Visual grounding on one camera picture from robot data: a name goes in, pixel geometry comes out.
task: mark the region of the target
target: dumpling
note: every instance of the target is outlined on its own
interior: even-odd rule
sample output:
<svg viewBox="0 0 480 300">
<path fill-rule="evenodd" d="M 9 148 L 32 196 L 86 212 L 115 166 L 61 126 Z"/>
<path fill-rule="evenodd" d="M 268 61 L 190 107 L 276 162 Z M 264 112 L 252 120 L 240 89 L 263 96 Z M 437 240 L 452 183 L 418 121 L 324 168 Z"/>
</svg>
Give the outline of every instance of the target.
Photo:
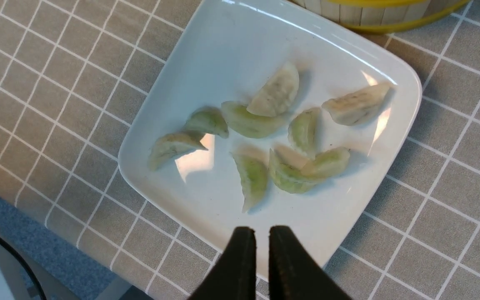
<svg viewBox="0 0 480 300">
<path fill-rule="evenodd" d="M 282 162 L 273 150 L 270 150 L 269 173 L 275 186 L 291 194 L 308 192 L 325 180 L 321 177 L 303 175 L 299 169 Z"/>
<path fill-rule="evenodd" d="M 352 126 L 374 118 L 385 101 L 392 84 L 385 82 L 365 87 L 343 97 L 329 99 L 322 108 L 327 110 L 335 122 Z"/>
<path fill-rule="evenodd" d="M 278 116 L 293 104 L 298 90 L 298 69 L 287 62 L 258 91 L 247 110 L 259 116 Z"/>
<path fill-rule="evenodd" d="M 320 153 L 313 161 L 307 162 L 301 173 L 305 176 L 328 178 L 344 172 L 349 163 L 349 150 L 344 147 Z"/>
<path fill-rule="evenodd" d="M 200 131 L 219 135 L 226 139 L 229 137 L 229 129 L 219 109 L 208 107 L 194 112 L 185 123 L 185 130 Z"/>
<path fill-rule="evenodd" d="M 288 126 L 288 141 L 297 151 L 314 159 L 316 155 L 316 125 L 320 108 L 305 110 L 295 117 Z"/>
<path fill-rule="evenodd" d="M 151 171 L 155 171 L 172 157 L 191 150 L 207 150 L 207 148 L 187 132 L 169 133 L 158 138 L 153 145 L 148 167 Z"/>
<path fill-rule="evenodd" d="M 232 157 L 240 174 L 244 194 L 242 212 L 245 213 L 264 198 L 268 186 L 268 169 L 261 161 L 251 156 L 232 154 Z"/>
<path fill-rule="evenodd" d="M 260 139 L 271 135 L 286 122 L 282 117 L 264 117 L 251 114 L 242 104 L 227 101 L 221 104 L 227 125 L 244 137 Z"/>
</svg>

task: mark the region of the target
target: cable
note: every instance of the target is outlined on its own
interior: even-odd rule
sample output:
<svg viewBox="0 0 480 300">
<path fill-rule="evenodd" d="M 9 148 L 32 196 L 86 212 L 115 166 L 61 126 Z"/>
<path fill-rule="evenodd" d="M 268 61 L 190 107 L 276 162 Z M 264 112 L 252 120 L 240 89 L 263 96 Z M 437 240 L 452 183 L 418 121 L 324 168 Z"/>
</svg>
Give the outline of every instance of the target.
<svg viewBox="0 0 480 300">
<path fill-rule="evenodd" d="M 48 298 L 45 296 L 44 290 L 42 289 L 42 285 L 40 285 L 40 281 L 36 278 L 33 270 L 25 259 L 9 244 L 7 243 L 4 239 L 0 237 L 0 245 L 3 247 L 5 250 L 7 250 L 16 260 L 21 264 L 21 266 L 25 269 L 27 272 L 27 275 L 31 277 L 32 284 L 35 285 L 36 291 L 38 292 L 38 296 L 40 296 L 40 300 L 48 300 Z"/>
</svg>

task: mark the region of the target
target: square plate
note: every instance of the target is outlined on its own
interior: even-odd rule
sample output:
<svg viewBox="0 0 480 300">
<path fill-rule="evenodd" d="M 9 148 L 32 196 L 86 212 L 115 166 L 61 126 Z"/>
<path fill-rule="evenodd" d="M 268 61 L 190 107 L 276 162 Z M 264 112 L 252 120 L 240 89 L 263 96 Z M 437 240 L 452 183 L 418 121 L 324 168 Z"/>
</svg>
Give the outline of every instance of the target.
<svg viewBox="0 0 480 300">
<path fill-rule="evenodd" d="M 285 62 L 296 64 L 300 90 L 295 114 L 376 82 L 396 85 L 379 116 L 345 127 L 323 111 L 318 150 L 352 149 L 348 169 L 303 195 L 271 184 L 252 213 L 242 213 L 240 177 L 229 152 L 246 144 L 263 152 L 288 145 L 287 125 L 255 140 L 230 130 L 228 139 L 206 135 L 198 150 L 147 169 L 158 137 L 178 131 L 192 112 L 224 101 L 248 101 Z M 404 61 L 374 43 L 285 0 L 205 0 L 162 69 L 120 149 L 127 182 L 195 235 L 223 251 L 236 226 L 257 236 L 257 272 L 268 275 L 268 232 L 288 225 L 320 265 L 351 230 L 416 117 L 421 83 Z"/>
</svg>

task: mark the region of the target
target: gray carpet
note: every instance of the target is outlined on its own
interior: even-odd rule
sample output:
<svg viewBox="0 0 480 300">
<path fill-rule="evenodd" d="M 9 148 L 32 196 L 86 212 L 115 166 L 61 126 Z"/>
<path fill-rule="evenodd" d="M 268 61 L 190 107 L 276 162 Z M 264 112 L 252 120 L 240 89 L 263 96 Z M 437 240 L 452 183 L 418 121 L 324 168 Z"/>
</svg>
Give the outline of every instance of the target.
<svg viewBox="0 0 480 300">
<path fill-rule="evenodd" d="M 116 277 L 74 246 L 0 198 L 0 234 L 82 300 L 93 300 Z"/>
</svg>

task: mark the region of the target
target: yellow rim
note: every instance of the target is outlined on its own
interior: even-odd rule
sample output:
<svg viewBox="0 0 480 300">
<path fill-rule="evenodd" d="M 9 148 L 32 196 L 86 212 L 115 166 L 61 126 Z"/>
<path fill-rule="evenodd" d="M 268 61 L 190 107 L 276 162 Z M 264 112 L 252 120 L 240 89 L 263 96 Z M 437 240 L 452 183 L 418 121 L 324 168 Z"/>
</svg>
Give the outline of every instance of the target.
<svg viewBox="0 0 480 300">
<path fill-rule="evenodd" d="M 403 6 L 411 5 L 419 2 L 425 2 L 426 0 L 325 0 L 336 4 L 349 5 L 349 6 L 361 6 L 365 8 L 385 8 L 390 6 Z"/>
<path fill-rule="evenodd" d="M 432 23 L 438 19 L 442 19 L 446 15 L 449 15 L 453 11 L 463 7 L 469 0 L 462 0 L 458 4 L 446 8 L 441 12 L 435 13 L 434 15 L 429 15 L 428 17 L 424 17 L 423 19 L 419 19 L 412 22 L 407 23 L 399 23 L 399 24 L 390 24 L 390 25 L 369 25 L 369 26 L 360 26 L 360 25 L 347 25 L 340 23 L 345 28 L 349 28 L 355 32 L 359 33 L 376 33 L 376 34 L 384 34 L 390 32 L 401 32 L 405 30 L 410 30 L 416 27 L 420 27 L 429 23 Z"/>
</svg>

